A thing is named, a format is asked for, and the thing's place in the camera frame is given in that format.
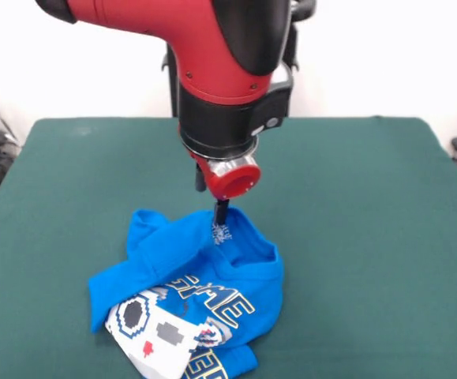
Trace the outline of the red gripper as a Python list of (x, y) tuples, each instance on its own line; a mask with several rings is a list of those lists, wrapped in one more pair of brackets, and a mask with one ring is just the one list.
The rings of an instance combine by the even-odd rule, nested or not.
[(249, 192), (259, 182), (261, 170), (254, 152), (252, 150), (244, 155), (225, 159), (189, 153), (196, 164), (196, 191), (203, 193), (208, 190), (217, 200), (213, 217), (215, 225), (226, 223), (230, 199)]

